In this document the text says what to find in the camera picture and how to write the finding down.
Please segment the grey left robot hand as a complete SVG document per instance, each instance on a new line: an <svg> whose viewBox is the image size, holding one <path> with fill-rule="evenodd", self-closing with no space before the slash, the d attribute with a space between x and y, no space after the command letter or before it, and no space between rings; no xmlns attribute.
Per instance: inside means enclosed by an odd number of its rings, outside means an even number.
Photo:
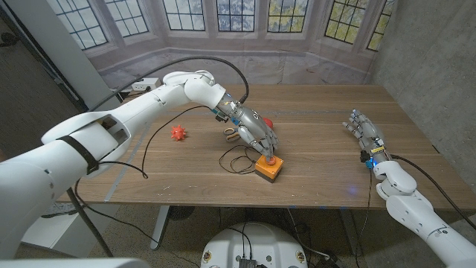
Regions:
<svg viewBox="0 0 476 268"><path fill-rule="evenodd" d="M225 93L216 108L238 126L242 140L271 162L277 149L278 138L264 119L254 110L243 106Z"/></svg>

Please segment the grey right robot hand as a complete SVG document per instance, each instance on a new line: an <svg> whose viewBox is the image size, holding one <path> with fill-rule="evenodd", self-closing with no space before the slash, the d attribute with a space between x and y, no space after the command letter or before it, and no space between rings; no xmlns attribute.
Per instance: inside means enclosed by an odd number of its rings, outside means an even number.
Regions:
<svg viewBox="0 0 476 268"><path fill-rule="evenodd" d="M342 123L357 139L364 161L372 160L373 165L390 161L383 132L362 112L354 109L348 122Z"/></svg>

